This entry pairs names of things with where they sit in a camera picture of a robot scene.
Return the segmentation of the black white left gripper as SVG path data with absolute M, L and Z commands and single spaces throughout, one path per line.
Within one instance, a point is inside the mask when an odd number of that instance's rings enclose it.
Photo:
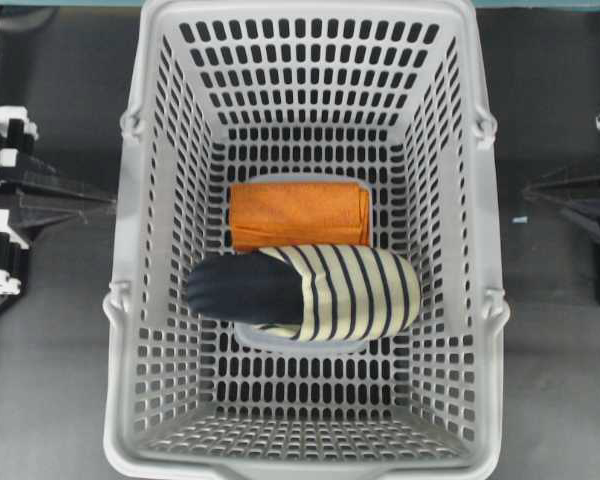
M 0 295 L 23 289 L 31 240 L 22 231 L 116 213 L 114 194 L 31 156 L 38 138 L 26 107 L 0 106 Z

